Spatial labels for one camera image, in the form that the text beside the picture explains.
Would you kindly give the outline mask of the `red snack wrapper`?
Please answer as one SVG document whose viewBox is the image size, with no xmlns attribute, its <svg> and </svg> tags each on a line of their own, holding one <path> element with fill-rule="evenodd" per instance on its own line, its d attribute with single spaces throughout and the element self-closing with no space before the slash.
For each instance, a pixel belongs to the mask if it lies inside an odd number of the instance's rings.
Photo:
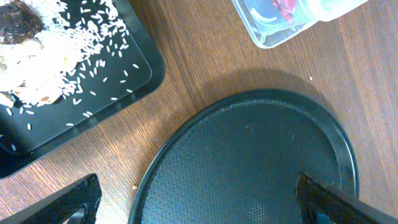
<svg viewBox="0 0 398 224">
<path fill-rule="evenodd" d="M 272 0 L 272 4 L 286 21 L 290 21 L 293 18 L 297 0 Z"/>
</svg>

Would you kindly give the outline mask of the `brown food scrap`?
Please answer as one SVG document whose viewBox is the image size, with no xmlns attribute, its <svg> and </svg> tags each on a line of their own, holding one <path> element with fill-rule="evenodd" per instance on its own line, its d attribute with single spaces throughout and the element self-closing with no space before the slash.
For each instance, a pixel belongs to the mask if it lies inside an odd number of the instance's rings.
<svg viewBox="0 0 398 224">
<path fill-rule="evenodd" d="M 41 18 L 26 3 L 11 1 L 1 6 L 1 44 L 21 44 L 43 28 Z"/>
</svg>

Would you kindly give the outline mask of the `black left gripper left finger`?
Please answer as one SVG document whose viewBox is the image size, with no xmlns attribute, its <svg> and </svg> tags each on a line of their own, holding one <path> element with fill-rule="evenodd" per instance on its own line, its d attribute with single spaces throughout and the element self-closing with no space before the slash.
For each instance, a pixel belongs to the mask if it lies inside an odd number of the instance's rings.
<svg viewBox="0 0 398 224">
<path fill-rule="evenodd" d="M 1 223 L 94 223 L 100 201 L 98 176 L 88 174 Z"/>
</svg>

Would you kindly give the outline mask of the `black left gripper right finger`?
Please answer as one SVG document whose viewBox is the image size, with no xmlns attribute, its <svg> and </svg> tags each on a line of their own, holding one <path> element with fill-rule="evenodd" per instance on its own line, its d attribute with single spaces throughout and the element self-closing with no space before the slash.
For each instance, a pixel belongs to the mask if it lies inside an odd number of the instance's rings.
<svg viewBox="0 0 398 224">
<path fill-rule="evenodd" d="M 397 224 L 396 218 L 303 172 L 299 173 L 295 198 L 304 223 Z"/>
</svg>

